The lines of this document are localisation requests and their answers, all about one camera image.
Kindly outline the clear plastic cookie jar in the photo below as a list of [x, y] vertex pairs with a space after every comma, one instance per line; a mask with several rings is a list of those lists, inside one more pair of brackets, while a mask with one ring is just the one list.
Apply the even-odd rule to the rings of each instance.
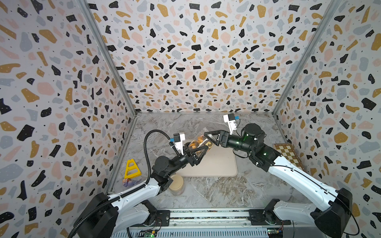
[[208, 149], [211, 149], [213, 146], [213, 143], [204, 135], [200, 135], [196, 139], [192, 140], [189, 143], [188, 148], [189, 149], [196, 149], [196, 148], [199, 148], [201, 146], [207, 146]]

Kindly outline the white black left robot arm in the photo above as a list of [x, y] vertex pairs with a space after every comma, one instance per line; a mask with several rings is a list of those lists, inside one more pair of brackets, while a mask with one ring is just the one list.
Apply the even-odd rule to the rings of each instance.
[[169, 159], [156, 159], [148, 182], [142, 182], [123, 192], [96, 195], [75, 221], [68, 237], [110, 238], [113, 234], [134, 225], [152, 223], [156, 208], [148, 201], [165, 190], [173, 182], [171, 176], [187, 164], [198, 165], [208, 147], [187, 150], [184, 154]]

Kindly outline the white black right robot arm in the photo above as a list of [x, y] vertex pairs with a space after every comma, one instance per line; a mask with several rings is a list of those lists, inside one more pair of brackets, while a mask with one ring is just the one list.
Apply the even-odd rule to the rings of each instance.
[[352, 216], [353, 196], [318, 181], [264, 143], [266, 134], [257, 124], [247, 124], [241, 136], [227, 131], [208, 131], [204, 136], [215, 145], [246, 152], [249, 160], [264, 171], [284, 180], [309, 201], [289, 203], [272, 199], [263, 217], [268, 224], [290, 220], [316, 226], [331, 238], [340, 238]]

